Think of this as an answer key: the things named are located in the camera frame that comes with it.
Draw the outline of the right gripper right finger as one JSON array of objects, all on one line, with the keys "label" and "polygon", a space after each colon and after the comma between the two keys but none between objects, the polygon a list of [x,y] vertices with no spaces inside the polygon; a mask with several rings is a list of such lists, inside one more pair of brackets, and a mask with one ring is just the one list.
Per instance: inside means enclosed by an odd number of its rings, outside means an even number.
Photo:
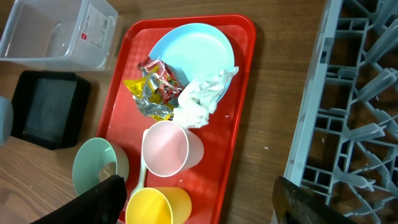
[{"label": "right gripper right finger", "polygon": [[278,223],[356,224],[282,176],[275,179],[272,203]]}]

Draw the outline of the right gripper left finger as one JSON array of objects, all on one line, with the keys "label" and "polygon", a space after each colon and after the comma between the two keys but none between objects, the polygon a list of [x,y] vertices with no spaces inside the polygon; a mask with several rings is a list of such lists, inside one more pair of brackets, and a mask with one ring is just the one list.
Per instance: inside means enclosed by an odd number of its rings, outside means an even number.
[{"label": "right gripper left finger", "polygon": [[115,224],[126,199],[124,178],[112,175],[32,224]]}]

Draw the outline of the mint green bowl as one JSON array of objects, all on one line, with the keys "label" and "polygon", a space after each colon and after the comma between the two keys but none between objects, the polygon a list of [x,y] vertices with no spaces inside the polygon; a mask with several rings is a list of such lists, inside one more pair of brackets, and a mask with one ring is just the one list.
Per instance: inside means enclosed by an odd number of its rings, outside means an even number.
[{"label": "mint green bowl", "polygon": [[109,163],[116,165],[116,174],[127,181],[129,160],[118,145],[103,138],[91,138],[78,150],[72,169],[73,187],[81,195],[100,183],[100,170]]}]

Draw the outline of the yellow foil wrapper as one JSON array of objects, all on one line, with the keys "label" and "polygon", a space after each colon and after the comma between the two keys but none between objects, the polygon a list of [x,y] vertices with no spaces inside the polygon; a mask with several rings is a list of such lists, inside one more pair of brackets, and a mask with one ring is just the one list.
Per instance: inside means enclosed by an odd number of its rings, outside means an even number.
[{"label": "yellow foil wrapper", "polygon": [[156,121],[169,120],[173,116],[173,109],[169,102],[163,103],[155,89],[153,75],[145,75],[136,80],[124,80],[124,86],[131,92],[138,110]]}]

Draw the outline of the red foil snack wrapper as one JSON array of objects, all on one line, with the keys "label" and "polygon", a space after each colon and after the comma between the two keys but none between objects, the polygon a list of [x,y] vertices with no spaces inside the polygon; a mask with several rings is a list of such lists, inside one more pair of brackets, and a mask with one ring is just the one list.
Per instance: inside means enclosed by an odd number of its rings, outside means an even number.
[{"label": "red foil snack wrapper", "polygon": [[147,57],[138,64],[138,69],[147,75],[154,76],[155,89],[163,103],[168,103],[173,98],[178,97],[185,88],[174,70],[162,60],[152,60]]}]

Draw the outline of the white tissue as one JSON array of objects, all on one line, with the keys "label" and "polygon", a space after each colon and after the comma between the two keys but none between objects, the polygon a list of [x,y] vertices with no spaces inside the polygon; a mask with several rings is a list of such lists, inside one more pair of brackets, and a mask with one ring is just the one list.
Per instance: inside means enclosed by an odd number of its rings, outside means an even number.
[{"label": "white tissue", "polygon": [[178,97],[172,121],[183,128],[201,128],[209,124],[210,114],[228,89],[227,84],[239,72],[239,67],[220,70],[207,78],[194,78]]}]

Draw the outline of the light blue bowl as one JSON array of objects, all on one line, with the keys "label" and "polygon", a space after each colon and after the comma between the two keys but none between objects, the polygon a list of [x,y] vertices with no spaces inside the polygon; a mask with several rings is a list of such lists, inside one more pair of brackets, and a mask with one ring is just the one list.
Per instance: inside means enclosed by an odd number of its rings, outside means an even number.
[{"label": "light blue bowl", "polygon": [[11,101],[6,97],[0,98],[0,145],[8,140],[12,131],[13,107]]}]

